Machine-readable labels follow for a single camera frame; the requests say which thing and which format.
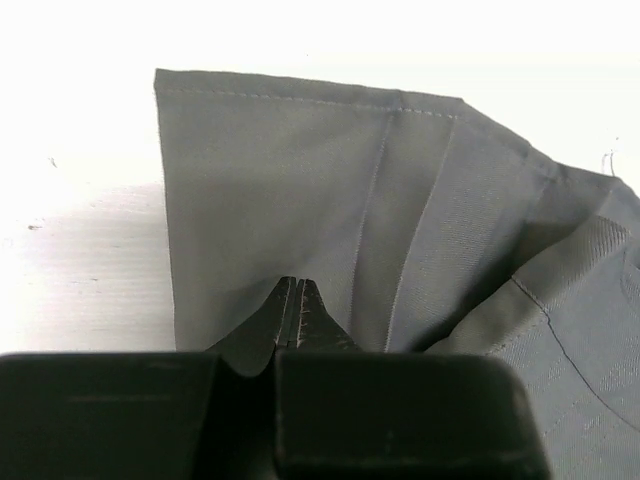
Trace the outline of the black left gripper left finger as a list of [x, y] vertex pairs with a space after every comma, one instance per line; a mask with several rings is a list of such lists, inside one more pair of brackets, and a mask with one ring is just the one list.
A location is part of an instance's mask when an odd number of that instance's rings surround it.
[[260, 375], [276, 349], [293, 296], [294, 278], [282, 277], [252, 315], [206, 352], [218, 355], [240, 376]]

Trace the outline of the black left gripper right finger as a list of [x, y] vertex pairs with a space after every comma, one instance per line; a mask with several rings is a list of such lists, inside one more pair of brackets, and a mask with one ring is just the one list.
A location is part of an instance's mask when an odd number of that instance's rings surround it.
[[290, 349], [340, 352], [360, 350], [328, 313], [313, 280], [298, 281], [289, 311]]

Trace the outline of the grey pleated skirt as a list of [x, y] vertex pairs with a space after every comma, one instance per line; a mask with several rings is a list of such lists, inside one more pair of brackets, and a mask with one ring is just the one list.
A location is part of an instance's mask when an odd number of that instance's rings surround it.
[[488, 354], [558, 479], [639, 475], [639, 200], [464, 101], [160, 70], [175, 343], [212, 345], [283, 276], [370, 351]]

